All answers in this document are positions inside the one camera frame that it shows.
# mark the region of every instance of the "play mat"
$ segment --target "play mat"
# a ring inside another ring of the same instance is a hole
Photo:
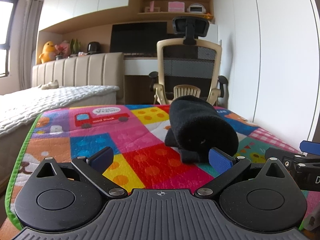
[[[264,163],[265,150],[276,147],[298,151],[263,128],[239,115],[215,107],[232,125],[239,138],[236,156]],[[35,120],[19,153],[7,189],[5,206],[9,219],[20,229],[13,203],[41,160],[51,156],[70,162],[112,147],[114,162],[104,176],[130,192],[133,188],[190,188],[192,192],[216,177],[209,165],[182,164],[175,148],[166,147],[170,128],[169,106],[114,105],[64,108],[45,112]],[[320,201],[319,192],[303,192],[307,215]]]

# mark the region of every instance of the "speech bubble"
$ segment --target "speech bubble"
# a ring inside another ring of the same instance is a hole
[[[121,111],[119,107],[101,107],[101,108],[93,109],[92,112],[96,115],[99,115],[99,114],[114,114],[119,111]]]

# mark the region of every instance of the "gray curtain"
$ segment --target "gray curtain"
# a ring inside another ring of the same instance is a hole
[[[31,87],[31,71],[32,67],[36,64],[35,60],[32,60],[32,53],[36,49],[42,4],[43,2],[39,0],[26,1],[19,60],[19,83],[21,90]]]

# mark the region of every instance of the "yellow plush toy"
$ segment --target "yellow plush toy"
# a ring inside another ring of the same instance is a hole
[[[43,46],[42,53],[39,56],[42,63],[55,60],[56,57],[56,49],[53,45],[52,41],[47,41]]]

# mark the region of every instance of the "green mat border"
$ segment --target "green mat border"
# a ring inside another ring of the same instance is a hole
[[[11,210],[10,210],[10,203],[11,203],[11,195],[12,195],[12,190],[13,190],[13,187],[14,187],[14,183],[16,181],[16,178],[17,178],[17,175],[18,175],[18,171],[19,171],[19,168],[20,168],[20,165],[21,165],[21,162],[22,162],[22,159],[23,159],[23,156],[26,152],[26,148],[27,148],[27,145],[30,141],[30,138],[31,138],[31,135],[36,127],[36,124],[39,120],[39,118],[41,117],[42,114],[39,114],[37,116],[37,118],[35,119],[35,121],[33,122],[24,142],[23,142],[23,145],[20,149],[20,152],[18,154],[18,157],[17,157],[17,160],[14,164],[14,167],[13,167],[13,170],[12,170],[12,173],[11,173],[11,176],[10,176],[10,179],[9,179],[9,184],[8,184],[8,187],[7,187],[7,191],[5,192],[5,197],[4,197],[4,207],[5,207],[5,212],[7,213],[7,216],[9,218],[9,220],[11,221],[11,223],[18,229],[18,230],[22,230],[22,227],[20,225],[20,222],[16,216],[16,214],[12,213]]]

